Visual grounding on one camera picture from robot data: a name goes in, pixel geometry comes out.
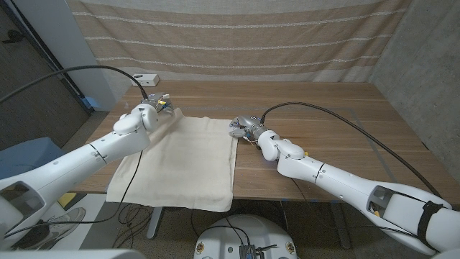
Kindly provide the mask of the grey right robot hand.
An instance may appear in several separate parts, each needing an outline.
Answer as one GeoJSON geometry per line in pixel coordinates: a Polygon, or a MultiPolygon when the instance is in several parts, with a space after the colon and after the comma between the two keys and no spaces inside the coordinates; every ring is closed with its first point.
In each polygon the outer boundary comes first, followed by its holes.
{"type": "Polygon", "coordinates": [[[259,117],[240,115],[230,122],[229,135],[237,138],[248,138],[258,140],[260,135],[267,131],[259,117]]]}

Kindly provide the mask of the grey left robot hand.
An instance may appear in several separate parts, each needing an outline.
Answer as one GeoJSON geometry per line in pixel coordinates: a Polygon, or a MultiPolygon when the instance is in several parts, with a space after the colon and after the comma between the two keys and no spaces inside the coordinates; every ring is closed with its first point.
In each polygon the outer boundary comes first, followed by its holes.
{"type": "Polygon", "coordinates": [[[170,95],[165,92],[149,94],[144,102],[153,106],[158,114],[172,114],[174,112],[174,106],[170,100],[170,95]]]}

